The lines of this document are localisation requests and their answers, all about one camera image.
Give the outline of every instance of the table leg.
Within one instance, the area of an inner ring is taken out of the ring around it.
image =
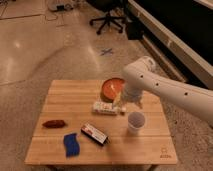
[[[154,171],[156,168],[158,167],[158,165],[151,165],[150,168],[147,171]]]
[[[59,171],[59,170],[57,169],[57,167],[55,167],[55,166],[53,166],[53,165],[46,165],[46,167],[47,167],[48,169],[50,169],[51,171]]]

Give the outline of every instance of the small box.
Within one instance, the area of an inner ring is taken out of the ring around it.
[[[82,126],[81,132],[102,146],[108,139],[107,135],[88,123]]]

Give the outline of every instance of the office chair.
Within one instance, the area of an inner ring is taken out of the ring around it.
[[[103,24],[98,29],[98,31],[96,32],[98,35],[101,34],[101,31],[104,28],[104,26],[106,24],[110,26],[110,23],[113,23],[119,27],[119,30],[118,30],[119,33],[123,32],[123,27],[116,20],[122,20],[122,22],[125,22],[125,18],[111,16],[111,13],[110,13],[113,9],[122,5],[119,0],[86,0],[86,1],[90,5],[92,5],[94,8],[106,13],[105,17],[92,19],[89,22],[90,25],[92,26],[94,21],[104,21]]]

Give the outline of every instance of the orange bowl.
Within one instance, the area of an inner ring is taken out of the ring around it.
[[[101,99],[104,102],[112,103],[117,94],[123,89],[125,81],[121,78],[111,78],[102,84]]]

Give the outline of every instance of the chair base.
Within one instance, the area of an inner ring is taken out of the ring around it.
[[[110,12],[108,12],[105,17],[92,19],[90,20],[89,23],[92,26],[94,21],[104,21],[103,24],[99,27],[98,31],[96,32],[97,35],[101,34],[101,31],[105,25],[110,26],[111,23],[119,27],[119,30],[118,30],[119,33],[123,33],[123,27],[116,20],[122,20],[122,22],[124,23],[125,17],[114,17],[114,16],[111,16]]]

